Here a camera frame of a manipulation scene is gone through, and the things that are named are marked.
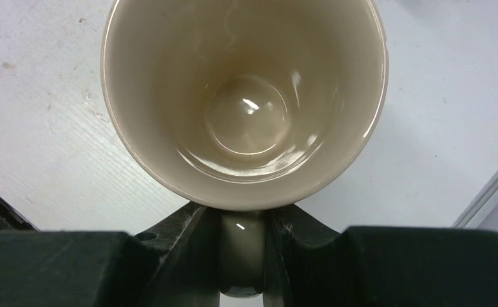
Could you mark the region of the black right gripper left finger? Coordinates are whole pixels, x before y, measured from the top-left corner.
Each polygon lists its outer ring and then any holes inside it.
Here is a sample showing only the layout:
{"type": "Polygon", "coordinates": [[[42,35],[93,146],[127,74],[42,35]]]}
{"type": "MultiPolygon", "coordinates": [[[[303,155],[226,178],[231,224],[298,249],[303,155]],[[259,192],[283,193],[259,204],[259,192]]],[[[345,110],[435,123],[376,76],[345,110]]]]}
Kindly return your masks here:
{"type": "Polygon", "coordinates": [[[217,306],[219,232],[195,203],[134,236],[0,230],[0,306],[217,306]]]}

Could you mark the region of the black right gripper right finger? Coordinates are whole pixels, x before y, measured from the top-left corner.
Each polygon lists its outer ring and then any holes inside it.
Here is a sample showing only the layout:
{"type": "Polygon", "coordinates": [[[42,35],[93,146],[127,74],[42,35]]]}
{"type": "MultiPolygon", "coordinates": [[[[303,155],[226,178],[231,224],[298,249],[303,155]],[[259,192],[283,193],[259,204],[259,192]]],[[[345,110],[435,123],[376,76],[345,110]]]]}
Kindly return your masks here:
{"type": "Polygon", "coordinates": [[[265,306],[498,306],[498,233],[266,212],[265,306]]]}

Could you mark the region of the cream cup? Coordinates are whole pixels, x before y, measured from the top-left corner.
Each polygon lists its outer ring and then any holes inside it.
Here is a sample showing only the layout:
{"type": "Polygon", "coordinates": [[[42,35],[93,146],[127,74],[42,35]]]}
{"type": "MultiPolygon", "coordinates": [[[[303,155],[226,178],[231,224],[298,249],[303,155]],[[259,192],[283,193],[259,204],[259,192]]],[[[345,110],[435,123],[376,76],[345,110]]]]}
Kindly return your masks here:
{"type": "Polygon", "coordinates": [[[102,90],[134,160],[222,209],[220,290],[252,297],[264,210],[333,182],[378,122],[388,78],[373,1],[116,1],[102,90]]]}

